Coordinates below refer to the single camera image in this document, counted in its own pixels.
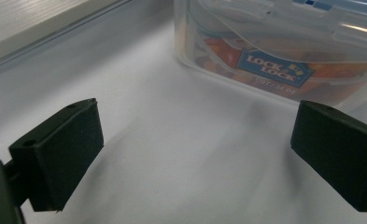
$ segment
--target white surface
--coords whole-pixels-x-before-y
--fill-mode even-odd
[[[0,158],[96,97],[106,146],[28,224],[367,223],[289,148],[296,109],[179,63],[172,1],[130,2],[0,68]],[[367,122],[367,104],[351,113]]]
[[[0,59],[121,0],[0,0]]]

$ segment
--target black bracket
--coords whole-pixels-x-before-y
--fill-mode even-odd
[[[0,223],[22,224],[21,205],[61,211],[104,146],[95,99],[63,108],[9,147],[0,161]]]
[[[367,212],[367,125],[332,107],[302,101],[293,150],[360,212]]]

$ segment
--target blue label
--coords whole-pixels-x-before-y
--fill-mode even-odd
[[[258,49],[243,49],[237,68],[294,87],[301,87],[314,72],[305,63],[278,59]]]

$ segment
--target plastic food container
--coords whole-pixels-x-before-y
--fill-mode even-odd
[[[175,0],[176,51],[288,102],[367,99],[367,0]]]

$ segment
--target clear plastic lid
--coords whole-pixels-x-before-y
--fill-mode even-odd
[[[286,60],[367,63],[367,0],[198,0],[250,44]]]

